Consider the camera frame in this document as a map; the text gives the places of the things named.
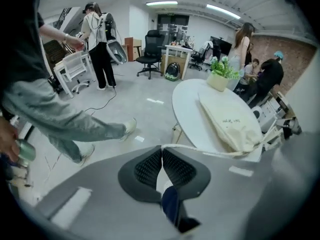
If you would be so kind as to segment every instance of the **white round table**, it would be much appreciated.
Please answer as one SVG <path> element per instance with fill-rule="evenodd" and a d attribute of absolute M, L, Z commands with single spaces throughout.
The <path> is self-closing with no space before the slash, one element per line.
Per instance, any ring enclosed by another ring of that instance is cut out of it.
<path fill-rule="evenodd" d="M 261 129 L 258 120 L 249 106 L 233 91 L 229 89 L 223 92 L 217 91 L 202 79 L 185 80 L 179 83 L 173 91 L 172 107 L 181 130 L 196 148 L 212 152 L 232 152 L 229 146 L 220 140 L 212 122 L 202 108 L 198 96 L 199 92 L 208 92 L 212 96 L 219 95 L 223 99 L 231 99 L 232 102 L 239 103 L 243 106 L 243 109 L 252 116 L 252 124 L 254 127 L 259 128 L 259 130 Z M 262 146 L 261 144 L 253 152 L 240 159 L 258 162 L 261 157 Z"/>

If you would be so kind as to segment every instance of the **gray floor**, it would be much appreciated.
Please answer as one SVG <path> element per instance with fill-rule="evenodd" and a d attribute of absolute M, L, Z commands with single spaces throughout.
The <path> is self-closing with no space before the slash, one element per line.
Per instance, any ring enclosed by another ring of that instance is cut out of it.
<path fill-rule="evenodd" d="M 85 166 L 133 150 L 171 143 L 172 128 L 176 123 L 172 109 L 172 93 L 181 80 L 172 82 L 158 73 L 152 73 L 151 80 L 148 80 L 147 73 L 137 77 L 137 72 L 141 69 L 142 65 L 138 62 L 114 66 L 116 97 L 105 108 L 88 111 L 105 122 L 123 123 L 134 117 L 137 120 L 136 131 L 124 142 L 95 142 L 95 151 Z M 207 77 L 208 73 L 204 70 L 188 69 L 185 80 Z M 100 108 L 114 95 L 114 90 L 107 88 L 105 91 L 98 91 L 96 86 L 97 82 L 92 82 L 88 88 L 80 89 L 80 94 L 76 94 L 72 99 L 65 93 L 61 93 L 60 96 L 81 110 Z M 29 166 L 28 183 L 32 187 L 21 189 L 20 196 L 31 205 L 35 205 L 52 188 L 81 168 L 60 155 L 38 129 L 33 130 L 28 141 L 35 146 L 37 156 Z M 179 143 L 181 142 L 189 143 L 186 139 L 180 140 Z"/>

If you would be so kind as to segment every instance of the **hand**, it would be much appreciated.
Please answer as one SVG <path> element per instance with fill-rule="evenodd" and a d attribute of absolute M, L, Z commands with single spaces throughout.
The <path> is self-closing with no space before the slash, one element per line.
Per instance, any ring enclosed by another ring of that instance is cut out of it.
<path fill-rule="evenodd" d="M 18 160 L 20 152 L 19 146 L 16 143 L 17 138 L 17 129 L 0 116 L 0 152 L 5 153 L 12 162 Z"/>
<path fill-rule="evenodd" d="M 83 51 L 85 47 L 85 42 L 83 40 L 70 35 L 66 38 L 66 43 L 76 51 Z"/>

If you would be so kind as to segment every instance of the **ceiling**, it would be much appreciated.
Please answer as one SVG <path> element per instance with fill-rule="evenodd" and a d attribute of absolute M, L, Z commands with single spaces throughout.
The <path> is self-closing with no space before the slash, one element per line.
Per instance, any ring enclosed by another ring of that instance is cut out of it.
<path fill-rule="evenodd" d="M 49 15 L 67 7 L 83 7 L 86 2 L 112 4 L 116 0 L 41 0 L 40 12 Z M 307 43 L 318 43 L 312 28 L 294 0 L 138 0 L 145 4 L 157 1 L 178 1 L 178 5 L 154 7 L 156 13 L 195 15 L 220 22 L 236 29 L 244 22 L 252 23 L 257 35 L 288 37 Z M 206 8 L 210 4 L 228 10 L 240 19 Z"/>

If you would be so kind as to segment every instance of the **plant pot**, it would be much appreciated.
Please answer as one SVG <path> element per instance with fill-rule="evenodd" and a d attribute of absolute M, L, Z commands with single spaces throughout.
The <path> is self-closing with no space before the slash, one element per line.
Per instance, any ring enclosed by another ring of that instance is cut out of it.
<path fill-rule="evenodd" d="M 219 92 L 223 92 L 227 87 L 229 79 L 224 78 L 221 75 L 211 73 L 206 79 L 206 82 L 208 85 L 218 90 Z"/>

